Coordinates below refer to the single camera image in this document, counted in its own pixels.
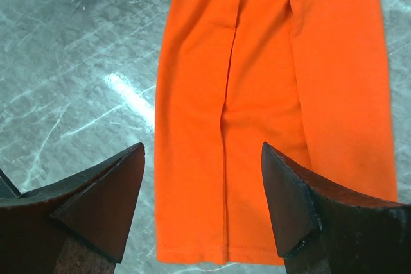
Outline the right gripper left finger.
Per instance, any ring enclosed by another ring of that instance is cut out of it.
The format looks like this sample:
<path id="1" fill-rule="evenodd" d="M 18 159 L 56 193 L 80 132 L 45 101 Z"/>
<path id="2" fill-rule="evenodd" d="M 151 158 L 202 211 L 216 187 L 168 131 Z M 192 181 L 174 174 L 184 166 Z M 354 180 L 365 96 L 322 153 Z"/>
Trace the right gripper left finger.
<path id="1" fill-rule="evenodd" d="M 113 273 L 144 174 L 141 143 L 22 193 L 1 175 L 2 273 Z"/>

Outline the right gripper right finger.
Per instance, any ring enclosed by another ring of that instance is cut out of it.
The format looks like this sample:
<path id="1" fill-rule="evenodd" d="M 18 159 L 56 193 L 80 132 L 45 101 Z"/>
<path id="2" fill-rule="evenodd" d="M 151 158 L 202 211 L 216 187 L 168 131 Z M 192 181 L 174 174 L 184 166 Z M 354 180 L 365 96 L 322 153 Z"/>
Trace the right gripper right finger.
<path id="1" fill-rule="evenodd" d="M 261 155 L 277 254 L 288 273 L 409 273 L 410 206 L 356 192 L 268 143 Z"/>

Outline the orange t shirt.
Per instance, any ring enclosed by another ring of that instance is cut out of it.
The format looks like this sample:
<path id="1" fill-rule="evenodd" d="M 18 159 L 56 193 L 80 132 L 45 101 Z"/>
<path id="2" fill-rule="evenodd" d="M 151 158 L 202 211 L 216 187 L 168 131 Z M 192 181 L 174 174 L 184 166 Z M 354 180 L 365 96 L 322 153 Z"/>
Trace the orange t shirt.
<path id="1" fill-rule="evenodd" d="M 264 142 L 397 200 L 381 0 L 171 0 L 155 104 L 160 262 L 282 264 Z"/>

